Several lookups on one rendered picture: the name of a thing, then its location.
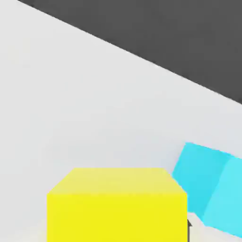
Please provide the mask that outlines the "small yellow cube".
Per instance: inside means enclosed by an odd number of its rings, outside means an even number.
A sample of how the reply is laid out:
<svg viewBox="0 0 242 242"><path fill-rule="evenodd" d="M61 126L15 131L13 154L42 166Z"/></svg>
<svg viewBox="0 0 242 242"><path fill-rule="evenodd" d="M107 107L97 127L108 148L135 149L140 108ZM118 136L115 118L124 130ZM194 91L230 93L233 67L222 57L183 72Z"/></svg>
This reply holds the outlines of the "small yellow cube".
<svg viewBox="0 0 242 242"><path fill-rule="evenodd" d="M186 192L163 168L75 168L46 212L46 242L188 242Z"/></svg>

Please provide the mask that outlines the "small cyan cube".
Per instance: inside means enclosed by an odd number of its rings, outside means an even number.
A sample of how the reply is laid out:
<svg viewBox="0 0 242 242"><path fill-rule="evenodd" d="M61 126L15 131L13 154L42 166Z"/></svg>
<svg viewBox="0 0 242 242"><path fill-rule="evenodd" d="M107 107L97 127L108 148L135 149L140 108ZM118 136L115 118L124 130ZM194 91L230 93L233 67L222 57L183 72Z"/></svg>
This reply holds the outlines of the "small cyan cube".
<svg viewBox="0 0 242 242"><path fill-rule="evenodd" d="M242 238L242 158L187 142L172 177L187 193L188 212Z"/></svg>

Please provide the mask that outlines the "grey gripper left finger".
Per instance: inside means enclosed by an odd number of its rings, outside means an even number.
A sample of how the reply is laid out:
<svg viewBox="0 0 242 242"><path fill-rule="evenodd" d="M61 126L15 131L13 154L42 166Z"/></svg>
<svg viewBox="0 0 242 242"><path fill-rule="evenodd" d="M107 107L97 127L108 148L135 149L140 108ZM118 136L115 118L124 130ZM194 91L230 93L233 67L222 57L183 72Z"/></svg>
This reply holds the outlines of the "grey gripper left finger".
<svg viewBox="0 0 242 242"><path fill-rule="evenodd" d="M20 234L13 238L11 242L46 242L45 232L33 232Z"/></svg>

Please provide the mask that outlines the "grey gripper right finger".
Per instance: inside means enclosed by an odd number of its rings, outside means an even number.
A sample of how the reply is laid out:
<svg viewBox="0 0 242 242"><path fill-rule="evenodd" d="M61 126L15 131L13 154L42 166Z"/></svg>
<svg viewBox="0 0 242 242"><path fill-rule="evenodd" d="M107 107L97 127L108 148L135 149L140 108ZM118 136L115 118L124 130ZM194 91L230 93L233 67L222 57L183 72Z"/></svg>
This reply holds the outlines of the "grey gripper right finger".
<svg viewBox="0 0 242 242"><path fill-rule="evenodd" d="M199 218L189 218L189 222L189 242L225 242L225 238L217 229L205 226Z"/></svg>

